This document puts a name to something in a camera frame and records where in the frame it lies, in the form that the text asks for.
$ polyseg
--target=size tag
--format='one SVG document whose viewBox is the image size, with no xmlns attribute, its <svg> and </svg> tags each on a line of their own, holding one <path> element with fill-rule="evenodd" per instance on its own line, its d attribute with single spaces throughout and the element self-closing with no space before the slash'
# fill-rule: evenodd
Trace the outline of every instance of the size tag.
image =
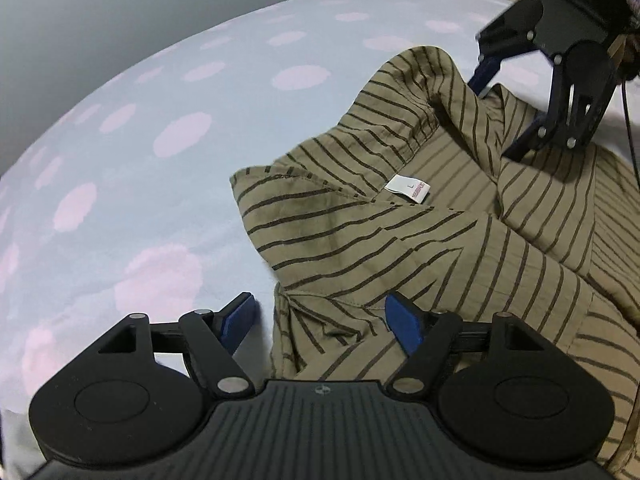
<svg viewBox="0 0 640 480">
<path fill-rule="evenodd" d="M 431 189 L 429 184 L 410 176 L 396 175 L 385 186 L 387 191 L 409 197 L 421 204 Z"/>
</svg>

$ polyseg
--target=bed sheet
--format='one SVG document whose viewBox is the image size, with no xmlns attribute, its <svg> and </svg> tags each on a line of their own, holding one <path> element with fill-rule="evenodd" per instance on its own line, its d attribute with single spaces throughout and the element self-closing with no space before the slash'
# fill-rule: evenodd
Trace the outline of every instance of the bed sheet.
<svg viewBox="0 0 640 480">
<path fill-rule="evenodd" d="M 262 320 L 238 361 L 260 378 L 274 277 L 242 228 L 229 176 L 333 126 L 406 48 L 439 46 L 469 78 L 476 32 L 506 6 L 291 0 L 169 46 L 87 96 L 0 182 L 2 409 L 25 413 L 41 384 L 131 312 L 169 322 L 244 290 Z M 497 80 L 545 107 L 550 77 L 533 54 L 506 62 Z M 640 91 L 629 97 L 637 118 Z M 623 126 L 616 94 L 596 140 L 628 160 Z"/>
</svg>

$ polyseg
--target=metal screw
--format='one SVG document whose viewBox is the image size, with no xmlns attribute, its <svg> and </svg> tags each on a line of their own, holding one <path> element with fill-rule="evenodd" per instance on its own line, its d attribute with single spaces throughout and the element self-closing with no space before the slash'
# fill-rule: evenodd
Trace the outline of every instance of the metal screw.
<svg viewBox="0 0 640 480">
<path fill-rule="evenodd" d="M 394 381 L 394 390 L 401 394 L 417 394 L 424 389 L 424 383 L 413 377 L 402 377 Z"/>
<path fill-rule="evenodd" d="M 248 387 L 248 381 L 242 377 L 225 377 L 218 381 L 218 389 L 226 394 L 239 394 Z"/>
</svg>

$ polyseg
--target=black wire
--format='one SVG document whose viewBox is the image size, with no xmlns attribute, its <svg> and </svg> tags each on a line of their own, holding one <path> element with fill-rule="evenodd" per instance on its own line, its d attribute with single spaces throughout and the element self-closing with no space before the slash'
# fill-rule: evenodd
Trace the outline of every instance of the black wire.
<svg viewBox="0 0 640 480">
<path fill-rule="evenodd" d="M 638 160 L 636 159 L 636 149 L 634 147 L 634 140 L 631 136 L 631 120 L 629 120 L 629 107 L 626 104 L 626 81 L 622 80 L 622 105 L 625 109 L 625 123 L 626 123 L 626 135 L 629 138 L 629 148 L 631 149 L 631 163 L 634 166 L 634 173 L 636 174 L 636 182 L 638 183 L 638 190 L 640 190 L 640 174 L 638 173 Z"/>
</svg>

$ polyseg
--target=striped shirt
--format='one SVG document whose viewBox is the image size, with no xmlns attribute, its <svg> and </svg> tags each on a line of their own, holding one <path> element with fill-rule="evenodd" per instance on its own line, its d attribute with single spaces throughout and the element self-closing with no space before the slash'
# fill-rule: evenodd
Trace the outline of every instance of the striped shirt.
<svg viewBox="0 0 640 480">
<path fill-rule="evenodd" d="M 616 419 L 599 460 L 640 479 L 640 194 L 607 150 L 501 157 L 537 110 L 503 86 L 479 99 L 451 58 L 385 63 L 331 130 L 231 179 L 274 270 L 274 378 L 386 381 L 405 355 L 384 300 L 489 322 L 522 318 L 598 378 Z M 385 190 L 396 174 L 424 203 Z"/>
</svg>

